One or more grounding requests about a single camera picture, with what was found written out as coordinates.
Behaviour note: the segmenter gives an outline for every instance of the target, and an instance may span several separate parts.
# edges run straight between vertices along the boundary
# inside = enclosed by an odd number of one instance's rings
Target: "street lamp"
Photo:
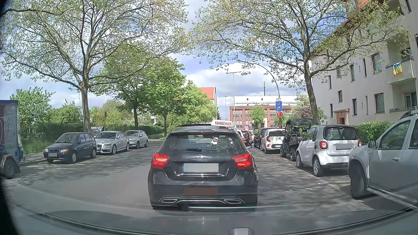
[[[228,97],[229,95],[224,95],[224,97],[225,97],[225,120],[227,120],[226,118],[227,118],[227,97]]]
[[[235,123],[235,73],[242,73],[242,71],[239,72],[227,72],[227,74],[232,74],[232,84],[234,85],[234,112],[232,112],[232,115],[234,116],[234,127],[237,127],[237,124]]]

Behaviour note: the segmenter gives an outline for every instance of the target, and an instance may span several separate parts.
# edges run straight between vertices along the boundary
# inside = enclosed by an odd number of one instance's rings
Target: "car roof sign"
[[[213,120],[210,125],[212,125],[212,126],[222,126],[222,127],[232,127],[232,121]]]

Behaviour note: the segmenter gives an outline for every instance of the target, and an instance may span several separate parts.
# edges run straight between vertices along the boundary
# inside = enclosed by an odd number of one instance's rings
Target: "trailer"
[[[0,173],[13,178],[25,160],[20,136],[19,102],[0,100]]]

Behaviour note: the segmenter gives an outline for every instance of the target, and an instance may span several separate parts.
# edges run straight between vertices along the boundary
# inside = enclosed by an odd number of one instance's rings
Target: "red roof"
[[[215,87],[199,87],[203,93],[206,93],[209,99],[213,99]]]

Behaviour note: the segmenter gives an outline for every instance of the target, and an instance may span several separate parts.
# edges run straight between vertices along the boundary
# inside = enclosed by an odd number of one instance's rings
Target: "white building facade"
[[[365,121],[395,121],[407,110],[417,108],[418,80],[418,1],[388,0],[401,6],[404,28],[410,28],[409,40],[395,35],[379,54],[352,58],[348,72],[330,71],[325,83],[312,81],[318,107],[328,117],[324,123],[358,125]]]

